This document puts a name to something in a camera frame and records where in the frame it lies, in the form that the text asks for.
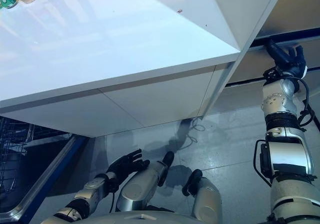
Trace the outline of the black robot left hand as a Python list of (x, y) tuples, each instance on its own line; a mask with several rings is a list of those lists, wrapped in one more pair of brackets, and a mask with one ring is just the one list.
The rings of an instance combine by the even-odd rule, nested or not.
[(150, 160), (143, 160), (142, 150), (137, 149), (115, 160), (107, 169), (106, 174), (110, 174), (111, 177), (108, 178), (120, 185), (130, 174), (145, 170), (149, 164)]

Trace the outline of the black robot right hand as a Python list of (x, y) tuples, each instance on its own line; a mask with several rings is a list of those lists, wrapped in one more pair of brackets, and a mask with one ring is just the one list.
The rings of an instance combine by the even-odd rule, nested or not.
[(269, 39), (265, 43), (265, 48), (275, 63), (274, 67), (263, 73), (265, 79), (272, 80), (285, 75), (304, 78), (308, 68), (301, 45), (288, 48), (286, 53), (272, 39)]

